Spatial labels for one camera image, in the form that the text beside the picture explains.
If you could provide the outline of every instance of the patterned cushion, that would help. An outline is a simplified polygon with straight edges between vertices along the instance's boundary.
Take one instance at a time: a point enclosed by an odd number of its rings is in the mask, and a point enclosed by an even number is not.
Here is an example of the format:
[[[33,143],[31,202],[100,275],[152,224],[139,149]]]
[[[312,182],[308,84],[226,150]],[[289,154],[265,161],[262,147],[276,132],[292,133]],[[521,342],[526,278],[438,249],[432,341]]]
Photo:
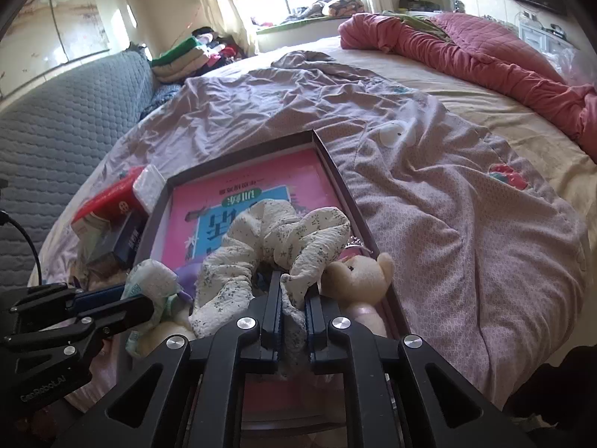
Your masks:
[[[153,94],[147,60],[125,51],[74,68],[0,113],[0,208],[39,249],[54,221]],[[21,234],[0,228],[0,286],[24,286],[34,259]]]

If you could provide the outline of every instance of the pink book cover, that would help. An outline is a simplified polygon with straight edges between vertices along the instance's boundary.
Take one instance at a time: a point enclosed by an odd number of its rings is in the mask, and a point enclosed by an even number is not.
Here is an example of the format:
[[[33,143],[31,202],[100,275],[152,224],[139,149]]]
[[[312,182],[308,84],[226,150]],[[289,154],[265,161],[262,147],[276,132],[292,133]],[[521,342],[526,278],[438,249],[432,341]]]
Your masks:
[[[341,209],[332,184],[313,149],[294,152],[214,177],[197,179],[172,192],[162,263],[178,274],[194,296],[205,256],[220,246],[234,218],[265,198],[289,200],[298,215],[327,206]],[[301,410],[295,382],[262,376],[247,381],[244,413]]]

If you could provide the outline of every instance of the black cable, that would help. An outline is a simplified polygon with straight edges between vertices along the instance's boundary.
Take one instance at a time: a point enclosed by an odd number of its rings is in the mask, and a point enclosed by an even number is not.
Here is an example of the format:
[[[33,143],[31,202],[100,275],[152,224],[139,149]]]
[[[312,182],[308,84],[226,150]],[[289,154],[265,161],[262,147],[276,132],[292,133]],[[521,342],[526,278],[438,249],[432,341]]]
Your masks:
[[[19,224],[17,221],[15,221],[15,219],[10,217],[5,211],[0,210],[0,225],[4,225],[6,222],[9,222],[12,225],[14,225],[14,227],[16,227],[16,229],[23,235],[23,237],[29,244],[29,247],[31,247],[31,250],[34,253],[35,266],[37,266],[37,269],[38,269],[38,281],[40,282],[40,285],[42,285],[43,283],[42,283],[42,278],[41,278],[40,257],[37,254],[37,250],[35,249],[34,242],[31,240],[31,237],[29,237],[29,234],[27,234],[27,231],[21,227],[21,224]]]

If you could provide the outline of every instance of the green blanket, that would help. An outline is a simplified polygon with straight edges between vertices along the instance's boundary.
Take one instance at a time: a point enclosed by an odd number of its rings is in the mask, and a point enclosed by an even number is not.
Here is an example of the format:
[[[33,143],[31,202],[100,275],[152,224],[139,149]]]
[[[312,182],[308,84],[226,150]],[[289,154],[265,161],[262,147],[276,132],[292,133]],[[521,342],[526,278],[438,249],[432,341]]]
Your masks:
[[[444,42],[454,43],[446,32],[431,22],[425,15],[410,16],[404,13],[391,12],[390,10],[384,10],[381,14],[383,16],[395,16],[396,18],[399,18],[403,24],[408,25],[419,32],[428,33]]]

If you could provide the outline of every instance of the plastic bag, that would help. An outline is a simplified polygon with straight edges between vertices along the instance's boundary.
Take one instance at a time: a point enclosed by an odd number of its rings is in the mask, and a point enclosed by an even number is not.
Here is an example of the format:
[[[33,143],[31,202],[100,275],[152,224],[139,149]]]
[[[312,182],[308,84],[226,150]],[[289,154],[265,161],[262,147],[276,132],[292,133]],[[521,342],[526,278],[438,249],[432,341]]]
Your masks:
[[[543,55],[569,86],[590,84],[597,89],[597,65],[581,50],[567,47]]]

